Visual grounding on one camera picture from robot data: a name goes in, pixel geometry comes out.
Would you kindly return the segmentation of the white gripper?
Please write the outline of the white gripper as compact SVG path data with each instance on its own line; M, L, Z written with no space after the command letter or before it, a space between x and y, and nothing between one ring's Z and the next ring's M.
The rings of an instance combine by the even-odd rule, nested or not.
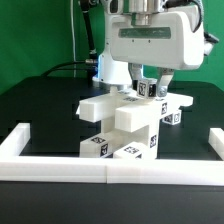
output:
M143 77L143 65L163 67L158 69L156 91L158 97L165 97L173 69L192 70L202 64L204 30L200 25L194 32L198 22L197 9L169 9L153 14L149 26L132 26L129 15L112 20L110 52L114 60L129 62L134 90Z

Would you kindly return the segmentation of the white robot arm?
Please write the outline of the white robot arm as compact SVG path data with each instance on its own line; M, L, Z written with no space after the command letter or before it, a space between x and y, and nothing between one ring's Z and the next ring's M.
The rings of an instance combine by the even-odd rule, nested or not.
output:
M107 85L135 87L142 67L153 66L158 81L148 95L164 97L174 72L199 68L219 42L204 30L202 0L80 0L86 22L97 5L105 15L99 77Z

